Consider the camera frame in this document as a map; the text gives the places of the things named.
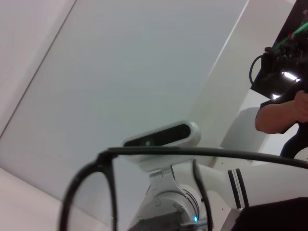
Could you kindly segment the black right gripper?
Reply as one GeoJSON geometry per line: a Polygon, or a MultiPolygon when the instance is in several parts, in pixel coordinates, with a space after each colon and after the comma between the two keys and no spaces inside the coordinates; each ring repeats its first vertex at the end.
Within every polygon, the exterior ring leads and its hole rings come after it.
{"type": "Polygon", "coordinates": [[[206,219],[184,222],[179,211],[142,219],[130,231],[211,231],[212,224],[206,219]]]}

